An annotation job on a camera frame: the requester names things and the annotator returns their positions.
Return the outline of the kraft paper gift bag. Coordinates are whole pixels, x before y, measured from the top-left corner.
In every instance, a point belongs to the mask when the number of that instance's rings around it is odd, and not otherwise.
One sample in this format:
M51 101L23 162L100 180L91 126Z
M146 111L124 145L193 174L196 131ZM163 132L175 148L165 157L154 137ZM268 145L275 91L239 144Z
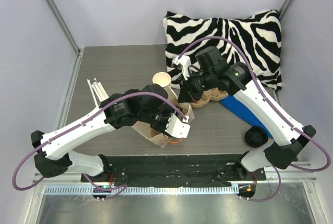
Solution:
M149 125L144 122L136 122L132 128L136 130L141 136L164 148L167 143L178 143L182 139L187 138L190 125L189 123L195 118L193 109L190 103L178 103L178 96L171 87L164 88L168 93L168 101L180 108L182 113L186 116L186 120L182 119L176 111L169 115L162 123Z

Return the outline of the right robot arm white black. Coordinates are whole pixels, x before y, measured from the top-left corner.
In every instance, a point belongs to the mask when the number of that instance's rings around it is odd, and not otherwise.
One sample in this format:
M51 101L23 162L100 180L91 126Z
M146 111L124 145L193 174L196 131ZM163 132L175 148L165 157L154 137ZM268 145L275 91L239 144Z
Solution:
M196 54L200 67L191 71L188 56L176 57L172 66L181 70L177 79L180 86L178 101L198 102L203 92L210 89L225 91L245 105L264 125L273 138L271 144L263 144L246 152L235 163L235 174L246 180L254 171L267 166L286 169L307 145L304 135L313 137L316 130L294 120L273 98L264 91L260 81L252 78L242 62L229 65L216 47L207 47Z

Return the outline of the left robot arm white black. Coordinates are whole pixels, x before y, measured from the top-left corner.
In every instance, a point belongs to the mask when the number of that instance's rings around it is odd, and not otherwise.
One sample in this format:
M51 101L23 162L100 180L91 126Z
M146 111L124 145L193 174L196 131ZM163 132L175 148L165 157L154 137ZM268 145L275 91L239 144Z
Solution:
M157 84L113 94L91 112L61 129L51 133L33 132L32 144L37 148L35 167L44 178L74 172L95 177L100 182L107 181L112 169L104 155L84 155L73 149L97 136L137 122L147 123L170 136L167 125L180 114L180 108L168 101L167 91Z

